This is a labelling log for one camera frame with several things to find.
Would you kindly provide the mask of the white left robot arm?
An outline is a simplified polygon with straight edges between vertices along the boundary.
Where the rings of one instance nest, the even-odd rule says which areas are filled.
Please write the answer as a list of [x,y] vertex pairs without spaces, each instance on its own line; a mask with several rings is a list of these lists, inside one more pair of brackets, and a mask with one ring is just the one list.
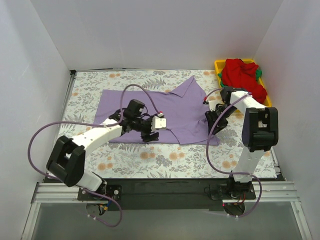
[[144,143],[157,141],[158,130],[166,128],[164,114],[143,114],[145,104],[132,99],[126,108],[118,109],[99,126],[73,137],[58,138],[46,169],[68,187],[89,190],[95,200],[107,193],[107,182],[98,174],[85,169],[85,160],[93,151],[130,131],[140,133]]

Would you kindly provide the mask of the purple t shirt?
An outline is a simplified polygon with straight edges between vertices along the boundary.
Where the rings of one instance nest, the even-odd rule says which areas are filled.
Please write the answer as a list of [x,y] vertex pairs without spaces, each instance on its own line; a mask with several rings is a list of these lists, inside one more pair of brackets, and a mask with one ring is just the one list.
[[146,112],[154,115],[157,110],[164,113],[166,129],[159,131],[158,143],[179,145],[217,146],[216,136],[208,138],[209,127],[205,113],[209,107],[203,104],[205,91],[198,85],[194,76],[185,80],[170,92],[141,90],[103,90],[94,124],[101,124],[120,107],[127,107],[130,100],[138,100],[147,107]]

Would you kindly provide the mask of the floral patterned table mat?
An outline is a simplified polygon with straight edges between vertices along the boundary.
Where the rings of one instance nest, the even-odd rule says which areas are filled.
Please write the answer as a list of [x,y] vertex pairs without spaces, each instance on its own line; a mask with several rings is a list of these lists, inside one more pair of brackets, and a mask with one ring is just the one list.
[[[138,90],[170,92],[189,77],[210,96],[219,101],[218,87],[212,70],[123,70],[78,72],[64,111],[68,124],[60,135],[72,137],[86,132],[94,121],[103,90]],[[243,115],[234,113],[226,129],[218,134],[220,143],[204,145],[109,143],[85,160],[85,168],[103,178],[224,178],[236,165],[242,153]]]

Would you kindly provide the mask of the aluminium frame rail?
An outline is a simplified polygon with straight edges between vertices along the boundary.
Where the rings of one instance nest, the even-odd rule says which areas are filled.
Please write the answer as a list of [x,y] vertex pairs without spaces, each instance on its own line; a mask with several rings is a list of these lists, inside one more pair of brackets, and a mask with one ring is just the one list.
[[[309,230],[304,212],[301,206],[301,199],[292,181],[263,181],[262,202],[289,202],[294,211],[294,216],[301,234],[302,239],[311,240],[312,235]],[[62,183],[37,183],[31,200],[30,212],[37,211],[41,203],[105,203],[103,200],[81,200],[83,191],[77,187],[67,187]]]

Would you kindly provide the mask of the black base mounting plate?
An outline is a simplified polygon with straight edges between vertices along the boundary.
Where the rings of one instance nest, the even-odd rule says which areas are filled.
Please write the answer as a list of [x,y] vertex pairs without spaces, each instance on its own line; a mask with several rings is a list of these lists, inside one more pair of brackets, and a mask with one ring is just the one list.
[[110,178],[100,194],[123,210],[223,211],[223,201],[255,200],[253,183],[230,178]]

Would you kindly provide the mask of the green t shirt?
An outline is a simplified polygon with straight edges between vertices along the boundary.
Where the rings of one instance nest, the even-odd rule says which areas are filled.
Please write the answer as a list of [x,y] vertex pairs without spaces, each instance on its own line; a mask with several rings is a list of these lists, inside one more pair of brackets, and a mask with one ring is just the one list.
[[[262,76],[262,73],[263,72],[260,67],[255,71],[255,79],[257,82],[259,81],[259,78]],[[222,80],[222,73],[218,73],[217,76]],[[222,88],[225,87],[222,81],[220,82],[220,86]]]

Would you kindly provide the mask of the red t shirt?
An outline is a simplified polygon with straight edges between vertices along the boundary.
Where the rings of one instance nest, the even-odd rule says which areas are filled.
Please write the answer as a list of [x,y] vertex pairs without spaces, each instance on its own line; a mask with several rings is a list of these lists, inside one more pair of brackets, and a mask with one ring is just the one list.
[[239,58],[226,59],[222,69],[222,82],[225,86],[244,89],[263,104],[267,98],[266,89],[256,81],[256,70],[260,66],[254,62],[245,63]]

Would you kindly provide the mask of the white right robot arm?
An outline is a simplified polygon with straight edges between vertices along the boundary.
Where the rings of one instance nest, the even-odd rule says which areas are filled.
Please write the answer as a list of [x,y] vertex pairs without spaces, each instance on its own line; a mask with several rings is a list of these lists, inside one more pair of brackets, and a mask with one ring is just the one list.
[[213,199],[237,199],[249,195],[254,198],[252,179],[265,152],[279,140],[278,110],[257,102],[242,88],[225,86],[219,89],[222,103],[205,113],[208,136],[211,138],[228,126],[228,117],[236,110],[243,116],[241,140],[243,150],[236,167],[227,172],[223,183],[208,188]]

